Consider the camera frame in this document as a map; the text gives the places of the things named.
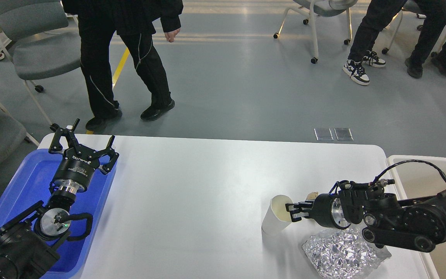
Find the person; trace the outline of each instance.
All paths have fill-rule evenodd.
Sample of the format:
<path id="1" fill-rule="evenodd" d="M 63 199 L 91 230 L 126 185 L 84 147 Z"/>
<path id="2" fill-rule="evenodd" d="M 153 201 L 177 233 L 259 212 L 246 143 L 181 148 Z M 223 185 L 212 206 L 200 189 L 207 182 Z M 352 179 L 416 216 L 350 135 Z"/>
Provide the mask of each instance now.
<path id="1" fill-rule="evenodd" d="M 405 60 L 407 73 L 413 78 L 423 76 L 423 63 L 430 55 L 438 38 L 446 25 L 446 0 L 414 0 L 426 19 L 421 29 L 418 42 L 414 46 L 414 51 L 409 58 Z M 441 74 L 446 74 L 446 42 L 441 48 L 440 53 L 431 59 Z"/>
<path id="2" fill-rule="evenodd" d="M 393 17 L 402 9 L 407 0 L 371 0 L 352 42 L 343 71 L 355 83 L 369 85 L 370 80 L 363 63 L 372 67 L 385 67 L 386 61 L 373 51 L 376 38 Z"/>
<path id="3" fill-rule="evenodd" d="M 152 35 L 156 30 L 152 22 L 161 18 L 166 40 L 173 42 L 180 32 L 182 0 L 63 0 L 62 4 L 65 12 L 78 15 L 80 68 L 94 114 L 86 129 L 102 129 L 122 116 L 113 95 L 109 62 L 109 46 L 115 31 L 129 49 L 135 71 L 151 92 L 151 105 L 140 118 L 156 120 L 175 106 L 166 71 L 153 46 Z"/>

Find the white table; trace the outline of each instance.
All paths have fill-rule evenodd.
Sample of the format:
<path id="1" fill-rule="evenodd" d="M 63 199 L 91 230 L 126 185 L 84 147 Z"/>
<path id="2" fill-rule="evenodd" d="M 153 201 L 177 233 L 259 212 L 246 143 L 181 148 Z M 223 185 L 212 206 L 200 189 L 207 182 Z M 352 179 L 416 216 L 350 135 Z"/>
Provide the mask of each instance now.
<path id="1" fill-rule="evenodd" d="M 77 138 L 99 150 L 109 136 Z M 81 279 L 319 279 L 301 245 L 324 228 L 303 220 L 263 234 L 269 200 L 303 201 L 337 180 L 371 181 L 386 167 L 375 145 L 138 136 L 113 144 L 117 172 Z M 437 278 L 420 253 L 389 251 L 369 278 Z"/>

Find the black sneaker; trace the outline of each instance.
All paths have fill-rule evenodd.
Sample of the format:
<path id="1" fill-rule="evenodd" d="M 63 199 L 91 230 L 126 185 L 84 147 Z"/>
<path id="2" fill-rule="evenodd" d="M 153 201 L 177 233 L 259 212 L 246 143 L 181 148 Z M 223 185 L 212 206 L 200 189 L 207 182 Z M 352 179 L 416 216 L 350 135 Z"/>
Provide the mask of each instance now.
<path id="1" fill-rule="evenodd" d="M 410 57 L 405 60 L 407 66 L 407 73 L 413 78 L 421 78 L 423 76 L 423 65 L 414 65 Z"/>
<path id="2" fill-rule="evenodd" d="M 87 121 L 85 124 L 85 129 L 88 129 L 89 131 L 98 131 L 103 129 L 108 122 L 113 122 L 115 120 L 118 120 L 122 117 L 122 110 L 117 109 L 116 114 L 113 117 L 110 118 L 101 118 L 101 117 L 94 117 Z"/>
<path id="3" fill-rule="evenodd" d="M 144 121 L 153 121 L 158 119 L 159 117 L 161 117 L 161 115 L 174 107 L 175 101 L 173 100 L 170 102 L 170 104 L 168 104 L 168 106 L 161 109 L 153 108 L 151 105 L 140 115 L 140 118 Z"/>
<path id="4" fill-rule="evenodd" d="M 435 57 L 433 57 L 433 58 L 431 59 L 431 62 L 432 62 L 433 65 L 435 65 L 435 66 L 438 68 L 440 74 L 446 74 L 446 63 L 445 63 L 445 62 L 441 62 L 441 61 L 438 59 L 438 55 L 436 55 Z"/>
<path id="5" fill-rule="evenodd" d="M 360 85 L 369 85 L 369 77 L 365 73 L 364 67 L 361 62 L 355 62 L 354 60 L 347 60 L 343 65 L 343 71 L 350 76 L 355 83 Z"/>
<path id="6" fill-rule="evenodd" d="M 371 67 L 382 68 L 386 66 L 386 61 L 379 58 L 374 51 L 367 51 L 368 53 L 362 58 L 362 62 L 370 65 Z"/>

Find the white sneaker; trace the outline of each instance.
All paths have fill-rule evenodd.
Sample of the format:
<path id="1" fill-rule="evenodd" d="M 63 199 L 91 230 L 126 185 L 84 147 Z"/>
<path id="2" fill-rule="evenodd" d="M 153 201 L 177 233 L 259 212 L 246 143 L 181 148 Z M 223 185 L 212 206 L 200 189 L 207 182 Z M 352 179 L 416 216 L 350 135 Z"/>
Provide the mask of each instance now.
<path id="1" fill-rule="evenodd" d="M 367 55 L 364 55 L 364 57 L 362 58 L 362 62 L 376 68 L 382 68 L 386 66 L 386 61 L 379 58 L 377 53 L 374 51 L 369 51 Z"/>
<path id="2" fill-rule="evenodd" d="M 362 62 L 355 62 L 354 60 L 347 60 L 343 65 L 343 71 L 350 76 L 355 83 L 360 85 L 369 85 L 369 77 L 365 73 Z"/>

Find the aluminum foil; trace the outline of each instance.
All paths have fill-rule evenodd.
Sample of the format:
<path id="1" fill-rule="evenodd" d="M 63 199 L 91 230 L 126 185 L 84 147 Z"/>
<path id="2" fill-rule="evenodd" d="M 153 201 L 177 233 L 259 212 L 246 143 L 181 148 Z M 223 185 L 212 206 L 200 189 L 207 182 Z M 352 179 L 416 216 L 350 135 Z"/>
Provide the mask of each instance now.
<path id="1" fill-rule="evenodd" d="M 327 279 L 361 279 L 391 257 L 383 247 L 378 249 L 362 237 L 365 226 L 345 230 L 326 229 L 312 235 L 302 249 L 317 272 Z"/>

